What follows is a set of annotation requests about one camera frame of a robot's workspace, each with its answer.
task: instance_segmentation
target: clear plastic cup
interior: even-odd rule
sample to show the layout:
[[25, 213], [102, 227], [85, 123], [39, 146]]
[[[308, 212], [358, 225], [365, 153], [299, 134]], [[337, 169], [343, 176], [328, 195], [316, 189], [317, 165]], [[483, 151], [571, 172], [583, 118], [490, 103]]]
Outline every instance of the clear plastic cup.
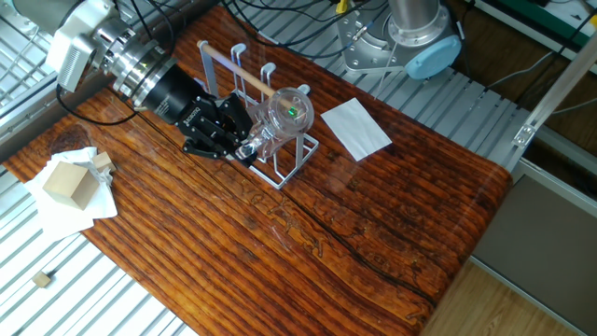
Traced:
[[311, 100], [294, 88], [278, 90], [247, 112], [253, 127], [247, 142], [236, 150], [241, 160], [254, 153], [261, 159], [272, 156], [285, 143], [309, 131], [314, 119]]

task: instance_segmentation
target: wooden stick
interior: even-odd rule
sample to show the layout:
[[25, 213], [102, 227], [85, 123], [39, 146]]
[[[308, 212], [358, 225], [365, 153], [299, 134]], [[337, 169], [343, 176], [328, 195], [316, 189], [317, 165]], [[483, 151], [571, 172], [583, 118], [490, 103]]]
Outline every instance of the wooden stick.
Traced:
[[[201, 48], [201, 42], [197, 42], [197, 47]], [[222, 65], [226, 66], [230, 71], [235, 73], [236, 75], [240, 76], [242, 79], [251, 83], [254, 87], [258, 88], [260, 91], [265, 93], [268, 97], [272, 97], [276, 91], [269, 86], [267, 86], [264, 82], [259, 80], [257, 77], [249, 74], [246, 70], [242, 69], [237, 64], [233, 63], [228, 57], [222, 55], [219, 51], [212, 48], [209, 44], [203, 45], [203, 51], [207, 52], [208, 55], [212, 56], [212, 58], [216, 59]]]

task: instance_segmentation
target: black cable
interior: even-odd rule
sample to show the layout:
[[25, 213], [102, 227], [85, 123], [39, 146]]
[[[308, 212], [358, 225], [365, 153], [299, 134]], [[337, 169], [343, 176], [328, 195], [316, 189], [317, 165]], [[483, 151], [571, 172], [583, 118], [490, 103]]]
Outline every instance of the black cable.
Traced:
[[176, 48], [176, 36], [174, 34], [174, 27], [172, 26], [172, 22], [170, 21], [168, 15], [166, 15], [166, 13], [164, 13], [164, 11], [161, 10], [161, 7], [158, 4], [156, 4], [154, 0], [147, 0], [147, 2], [153, 8], [155, 8], [158, 11], [158, 13], [166, 20], [168, 29], [170, 29], [170, 51], [168, 53], [172, 55], [174, 53], [174, 49]]
[[[244, 4], [246, 4], [247, 6], [253, 7], [253, 8], [266, 9], [266, 10], [280, 10], [280, 8], [269, 7], [267, 5], [265, 5], [265, 6], [258, 6], [258, 5], [255, 5], [255, 4], [252, 4], [252, 3], [248, 2], [246, 0], [239, 0], [239, 1], [242, 2], [242, 3], [244, 3]], [[326, 22], [326, 21], [334, 20], [338, 16], [338, 15], [334, 15], [334, 16], [331, 16], [331, 17], [329, 17], [327, 19], [317, 19], [313, 15], [311, 15], [309, 13], [306, 13], [304, 11], [298, 10], [298, 9], [287, 9], [286, 11], [291, 11], [291, 12], [298, 13], [300, 15], [304, 15], [304, 16], [308, 17], [309, 19], [311, 19], [313, 21], [317, 21], [317, 22]]]
[[465, 9], [465, 13], [463, 13], [463, 17], [460, 19], [460, 28], [462, 29], [462, 36], [461, 36], [461, 41], [463, 44], [463, 56], [465, 56], [465, 67], [466, 67], [466, 75], [468, 76], [469, 79], [472, 79], [473, 77], [471, 76], [471, 70], [470, 70], [470, 60], [468, 58], [468, 46], [466, 44], [466, 37], [465, 37], [465, 19], [466, 19], [466, 14], [468, 14], [469, 11], [471, 11], [474, 7], [475, 7], [475, 0], [471, 0], [468, 4], [466, 4], [466, 9]]
[[[249, 21], [249, 19], [248, 19], [248, 18], [247, 18], [247, 17], [244, 15], [244, 13], [243, 13], [243, 12], [241, 11], [241, 9], [239, 8], [238, 4], [237, 4], [237, 3], [236, 3], [234, 0], [231, 0], [230, 2], [231, 2], [231, 3], [232, 3], [232, 4], [233, 4], [235, 7], [236, 7], [236, 9], [239, 11], [239, 13], [241, 14], [241, 16], [243, 17], [243, 19], [245, 19], [246, 23], [247, 23], [247, 24], [249, 24], [249, 26], [251, 26], [251, 27], [252, 27], [252, 28], [253, 28], [253, 29], [254, 29], [256, 32], [258, 32], [258, 29], [256, 28], [256, 26], [255, 26], [255, 25], [254, 25], [252, 22], [250, 22], [250, 21]], [[257, 43], [259, 43], [259, 44], [261, 44], [261, 45], [264, 45], [264, 46], [267, 46], [267, 47], [285, 48], [285, 49], [287, 49], [287, 50], [289, 50], [289, 51], [291, 51], [291, 52], [293, 52], [293, 53], [297, 54], [298, 56], [302, 56], [302, 57], [306, 57], [306, 58], [311, 58], [311, 59], [324, 59], [324, 58], [333, 57], [333, 56], [337, 56], [337, 55], [339, 55], [339, 54], [342, 54], [342, 53], [343, 53], [345, 50], [347, 50], [347, 49], [348, 49], [348, 48], [349, 48], [349, 47], [350, 47], [350, 46], [353, 44], [353, 42], [351, 42], [351, 43], [349, 43], [348, 45], [344, 46], [344, 47], [343, 47], [342, 49], [340, 49], [340, 50], [337, 50], [337, 51], [334, 51], [334, 52], [331, 52], [331, 53], [328, 53], [328, 54], [324, 54], [324, 55], [307, 55], [307, 54], [304, 54], [304, 53], [302, 53], [302, 52], [299, 52], [299, 51], [292, 50], [292, 49], [290, 49], [290, 48], [288, 47], [288, 46], [293, 46], [293, 45], [295, 45], [295, 44], [301, 43], [301, 42], [303, 42], [304, 40], [306, 40], [306, 38], [311, 38], [311, 37], [314, 37], [314, 36], [316, 36], [316, 35], [319, 35], [319, 34], [321, 34], [321, 32], [323, 32], [323, 30], [324, 30], [324, 29], [326, 29], [328, 25], [326, 25], [326, 26], [324, 26], [324, 27], [320, 28], [318, 31], [316, 31], [316, 32], [315, 32], [315, 33], [313, 33], [313, 34], [311, 34], [311, 35], [309, 35], [309, 36], [307, 36], [307, 37], [305, 37], [305, 38], [302, 38], [300, 41], [294, 41], [294, 42], [292, 42], [292, 43], [285, 43], [285, 44], [283, 44], [283, 43], [267, 43], [267, 42], [264, 42], [264, 41], [261, 41], [260, 39], [258, 39], [258, 37], [257, 37], [257, 33], [255, 33], [255, 34], [254, 34], [253, 32], [251, 32], [249, 29], [247, 29], [247, 28], [246, 28], [246, 27], [243, 25], [243, 23], [242, 23], [242, 22], [241, 22], [241, 21], [240, 21], [240, 20], [239, 20], [239, 19], [238, 19], [238, 18], [237, 18], [237, 17], [236, 17], [236, 16], [235, 16], [233, 13], [232, 13], [232, 10], [230, 9], [230, 7], [229, 7], [229, 4], [228, 4], [226, 1], [222, 1], [222, 3], [223, 3], [223, 5], [224, 5], [224, 8], [226, 9], [226, 11], [227, 11], [227, 12], [230, 14], [230, 16], [232, 17], [232, 19], [233, 19], [233, 20], [236, 22], [236, 24], [237, 24], [237, 25], [238, 25], [238, 26], [239, 26], [241, 29], [243, 29], [243, 31], [244, 31], [244, 32], [245, 32], [245, 33], [246, 33], [248, 36], [250, 36], [250, 37], [251, 37], [253, 40], [255, 40]], [[340, 16], [340, 18], [341, 18], [341, 17], [343, 17], [343, 16], [345, 16], [345, 15], [348, 15], [348, 14], [350, 14], [351, 12], [353, 12], [353, 11], [355, 11], [355, 10], [357, 10], [357, 9], [359, 9], [359, 8], [360, 8], [361, 6], [363, 6], [365, 3], [366, 3], [366, 2], [364, 2], [363, 4], [361, 4], [361, 5], [359, 5], [359, 6], [356, 6], [356, 7], [352, 8], [352, 9], [351, 9], [351, 10], [349, 10], [349, 11], [346, 11], [344, 14], [342, 14], [342, 15]], [[374, 19], [371, 21], [371, 23], [370, 23], [370, 24], [372, 24], [372, 23], [373, 23], [375, 20], [377, 20], [377, 19], [378, 19], [378, 18], [381, 16], [381, 14], [382, 14], [382, 13], [383, 13], [383, 12], [384, 12], [386, 9], [387, 9], [388, 5], [386, 5], [386, 4], [382, 4], [381, 6], [378, 6], [378, 7], [377, 7], [377, 9], [379, 9], [379, 8], [381, 8], [381, 7], [383, 7], [383, 9], [382, 9], [382, 10], [381, 10], [381, 11], [380, 11], [380, 12], [379, 12], [379, 13], [378, 13], [376, 16], [375, 16], [375, 18], [374, 18]]]
[[[239, 14], [243, 17], [244, 21], [251, 26], [251, 28], [253, 28], [258, 34], [259, 34], [259, 29], [249, 20], [249, 18], [246, 17], [246, 15], [244, 15], [244, 13], [241, 11], [241, 8], [238, 6], [238, 4], [236, 3], [235, 0], [230, 0], [230, 2], [237, 8], [237, 10], [239, 11]], [[222, 1], [222, 3], [224, 4], [224, 7], [226, 8], [227, 12], [230, 14], [230, 16], [237, 22], [237, 24], [239, 24], [241, 26], [241, 28], [243, 28], [243, 30], [245, 30], [244, 26], [241, 24], [241, 22], [238, 20], [238, 18], [236, 18], [236, 16], [232, 13], [232, 10], [229, 8], [229, 4], [226, 2], [226, 0]], [[265, 43], [261, 40], [257, 40], [257, 43], [265, 45], [265, 46], [269, 46], [269, 47], [274, 47], [274, 48], [287, 48], [287, 47], [292, 47], [292, 46], [296, 46], [300, 43], [303, 43], [313, 37], [316, 37], [318, 35], [320, 35], [325, 29], [329, 28], [332, 24], [336, 23], [337, 21], [339, 21], [340, 19], [342, 19], [343, 17], [347, 16], [348, 14], [358, 10], [359, 8], [361, 8], [362, 6], [364, 6], [365, 4], [367, 4], [368, 1], [364, 1], [363, 3], [352, 7], [351, 9], [347, 10], [346, 12], [344, 12], [343, 14], [339, 15], [337, 18], [335, 18], [334, 20], [330, 21], [329, 23], [324, 24], [321, 28], [319, 28], [318, 30], [316, 30], [315, 32], [302, 37], [299, 40], [295, 40], [289, 43]], [[381, 4], [380, 6], [378, 6], [377, 8], [381, 8], [383, 6], [387, 6], [386, 4]]]
[[93, 120], [93, 119], [89, 119], [87, 117], [83, 117], [80, 114], [78, 114], [77, 112], [75, 112], [74, 110], [70, 109], [68, 106], [66, 106], [66, 104], [62, 101], [62, 97], [61, 97], [61, 93], [62, 93], [62, 87], [60, 86], [60, 84], [56, 85], [56, 100], [58, 101], [58, 104], [68, 113], [70, 113], [71, 115], [81, 119], [81, 120], [85, 120], [87, 122], [90, 122], [94, 125], [99, 125], [99, 126], [116, 126], [119, 125], [121, 123], [125, 123], [131, 119], [133, 119], [136, 115], [139, 114], [139, 112], [137, 111], [132, 111], [132, 114], [129, 115], [128, 117], [125, 117], [123, 119], [117, 120], [117, 121], [112, 121], [112, 122], [103, 122], [103, 121], [98, 121], [98, 120]]
[[226, 9], [226, 11], [230, 14], [230, 16], [232, 17], [232, 19], [236, 22], [236, 24], [241, 27], [241, 29], [243, 29], [243, 31], [249, 36], [251, 37], [254, 41], [256, 41], [258, 44], [267, 46], [267, 47], [282, 47], [285, 48], [295, 54], [297, 54], [298, 56], [302, 56], [302, 57], [306, 57], [306, 58], [311, 58], [311, 59], [324, 59], [324, 58], [328, 58], [328, 57], [333, 57], [336, 55], [339, 55], [341, 53], [343, 53], [345, 50], [347, 50], [352, 44], [349, 44], [347, 46], [344, 46], [342, 49], [334, 51], [332, 53], [328, 53], [325, 55], [307, 55], [304, 54], [302, 52], [299, 51], [294, 51], [288, 47], [284, 47], [281, 45], [277, 45], [277, 44], [272, 44], [272, 43], [267, 43], [267, 42], [263, 42], [261, 41], [256, 34], [254, 34], [253, 32], [251, 32], [249, 29], [247, 29], [244, 24], [232, 13], [232, 11], [230, 10], [229, 4], [227, 4], [225, 1], [223, 2], [224, 4], [224, 8]]
[[147, 23], [143, 18], [143, 15], [141, 15], [141, 10], [139, 10], [139, 7], [137, 6], [135, 0], [131, 0], [131, 4], [134, 7], [135, 13], [137, 13], [137, 16], [139, 17], [139, 21], [141, 21], [141, 24], [143, 24], [143, 28], [146, 30], [147, 36], [149, 36], [149, 39], [153, 39], [151, 31], [149, 31], [149, 27], [147, 27]]
[[168, 4], [164, 4], [164, 3], [162, 3], [162, 2], [159, 2], [159, 1], [154, 1], [154, 2], [155, 2], [156, 4], [158, 4], [158, 5], [160, 5], [160, 6], [164, 6], [164, 7], [167, 7], [167, 8], [169, 8], [169, 9], [175, 10], [177, 13], [180, 13], [180, 14], [182, 15], [182, 17], [183, 17], [183, 28], [181, 29], [181, 32], [179, 32], [179, 33], [182, 33], [182, 30], [184, 30], [185, 28], [187, 28], [187, 13], [186, 13], [186, 12], [184, 12], [182, 9], [180, 9], [180, 8], [178, 8], [178, 7], [170, 6], [170, 5], [168, 5]]
[[[263, 6], [255, 5], [253, 3], [248, 2], [247, 0], [239, 0], [239, 1], [242, 2], [242, 3], [244, 3], [244, 4], [246, 4], [249, 7], [258, 8], [258, 9], [291, 11], [291, 12], [294, 12], [294, 13], [298, 13], [300, 15], [304, 15], [304, 16], [308, 17], [309, 19], [311, 19], [313, 21], [316, 21], [316, 22], [327, 22], [327, 21], [330, 21], [330, 20], [334, 20], [338, 16], [341, 15], [341, 14], [336, 14], [336, 15], [333, 15], [333, 16], [331, 16], [329, 18], [326, 18], [326, 19], [318, 19], [318, 18], [315, 18], [313, 15], [311, 15], [311, 14], [309, 14], [307, 12], [298, 10], [298, 9], [268, 6], [265, 2], [263, 2], [263, 0], [260, 1]], [[380, 7], [376, 7], [376, 8], [361, 8], [361, 10], [375, 10], [375, 9], [379, 9], [379, 8]]]
[[[575, 29], [575, 31], [572, 33], [572, 35], [570, 35], [570, 37], [568, 37], [568, 41], [572, 42], [573, 39], [578, 35], [578, 33], [580, 33], [580, 30], [582, 29], [582, 27], [584, 27], [589, 21], [590, 18], [592, 18], [594, 15], [597, 14], [597, 8], [595, 8], [590, 14], [589, 16], [580, 23], [580, 25], [578, 25], [578, 27]], [[547, 73], [547, 71], [550, 69], [550, 67], [558, 60], [558, 57], [562, 55], [563, 51], [566, 49], [565, 45], [562, 45], [562, 47], [560, 48], [560, 50], [558, 50], [557, 53], [553, 54], [553, 56], [551, 57], [551, 61], [549, 61], [548, 65], [546, 67], [543, 68], [543, 71], [541, 71], [541, 73], [539, 75], [537, 75], [537, 77], [535, 77], [535, 79], [533, 79], [533, 81], [531, 82], [531, 84], [529, 84], [526, 89], [519, 95], [519, 97], [514, 101], [514, 103], [516, 105], [520, 105], [523, 102], [523, 99], [526, 98], [526, 95], [531, 91], [531, 89], [533, 88], [533, 86], [535, 86], [538, 81]], [[543, 91], [546, 86], [549, 85], [550, 80], [553, 78], [553, 76], [551, 76], [548, 80], [546, 80], [538, 89], [539, 91]]]
[[263, 1], [261, 1], [261, 4], [263, 4], [264, 6], [263, 7], [257, 7], [257, 8], [259, 8], [259, 9], [268, 9], [268, 10], [282, 10], [282, 11], [285, 11], [285, 10], [303, 9], [303, 8], [311, 7], [313, 5], [317, 5], [319, 3], [321, 3], [321, 0], [311, 1], [308, 4], [305, 4], [305, 5], [302, 5], [302, 6], [298, 6], [298, 7], [271, 7], [271, 6], [265, 5], [263, 3]]

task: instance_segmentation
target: wood grain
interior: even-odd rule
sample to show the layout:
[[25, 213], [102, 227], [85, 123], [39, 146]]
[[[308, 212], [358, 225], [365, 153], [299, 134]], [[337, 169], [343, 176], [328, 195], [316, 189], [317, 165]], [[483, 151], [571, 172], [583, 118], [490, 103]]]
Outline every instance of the wood grain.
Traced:
[[422, 335], [573, 336], [576, 333], [467, 262]]
[[[308, 83], [320, 148], [282, 191], [245, 168], [180, 151], [151, 113], [117, 127], [65, 118], [5, 165], [32, 178], [52, 153], [84, 146], [118, 165], [119, 215], [84, 234], [199, 334], [418, 334], [510, 185], [501, 167], [458, 147], [317, 65], [248, 43], [221, 8], [193, 23], [176, 56], [203, 78], [196, 41], [243, 67], [275, 62], [273, 86]], [[232, 76], [218, 67], [223, 91]], [[319, 116], [357, 97], [393, 144], [354, 162]], [[78, 108], [118, 119], [104, 90]]]

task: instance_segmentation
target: light blue component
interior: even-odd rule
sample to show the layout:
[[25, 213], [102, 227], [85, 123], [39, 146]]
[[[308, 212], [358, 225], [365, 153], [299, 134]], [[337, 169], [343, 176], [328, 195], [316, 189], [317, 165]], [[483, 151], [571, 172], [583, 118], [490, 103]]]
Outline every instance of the light blue component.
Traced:
[[462, 45], [458, 35], [448, 36], [423, 50], [404, 68], [413, 79], [425, 79], [438, 74], [454, 62]]

